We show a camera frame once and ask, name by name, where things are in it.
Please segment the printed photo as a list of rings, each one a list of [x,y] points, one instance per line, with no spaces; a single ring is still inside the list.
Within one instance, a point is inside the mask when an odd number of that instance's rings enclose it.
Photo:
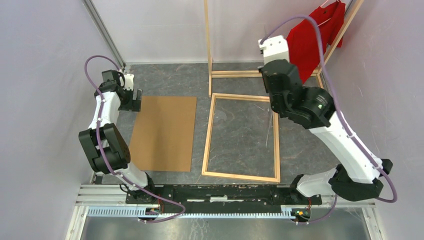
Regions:
[[[266,149],[268,149],[271,146],[271,142],[274,137],[274,134],[272,133],[273,123],[274,123],[273,111],[271,109],[268,109],[268,124],[267,124],[267,132],[266,132],[266,139],[265,139]]]

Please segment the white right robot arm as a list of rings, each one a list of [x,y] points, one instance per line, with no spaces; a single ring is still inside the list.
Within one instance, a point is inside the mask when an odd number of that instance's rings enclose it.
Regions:
[[[258,47],[263,55],[258,70],[271,109],[318,137],[339,161],[328,171],[298,175],[289,199],[295,204],[317,195],[337,195],[351,202],[378,199],[384,187],[381,177],[390,173],[392,161],[375,156],[354,136],[325,89],[302,84],[283,36],[260,39]]]

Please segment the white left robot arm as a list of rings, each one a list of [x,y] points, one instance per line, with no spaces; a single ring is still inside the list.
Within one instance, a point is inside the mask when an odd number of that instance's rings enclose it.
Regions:
[[[93,120],[78,134],[79,142],[94,172],[118,178],[130,201],[151,204],[157,198],[153,180],[131,162],[130,149],[116,126],[121,111],[141,110],[142,90],[134,90],[134,75],[118,70],[102,72],[102,79],[94,93]]]

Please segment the brown backing board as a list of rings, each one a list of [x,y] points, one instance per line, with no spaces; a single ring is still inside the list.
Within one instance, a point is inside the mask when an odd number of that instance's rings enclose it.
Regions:
[[[144,96],[129,144],[141,171],[190,172],[197,98]]]

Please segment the light wooden picture frame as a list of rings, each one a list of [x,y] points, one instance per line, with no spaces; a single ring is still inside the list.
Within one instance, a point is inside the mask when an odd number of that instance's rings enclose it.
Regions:
[[[198,184],[281,182],[280,133],[273,113],[273,139],[265,148],[267,96],[213,93]]]

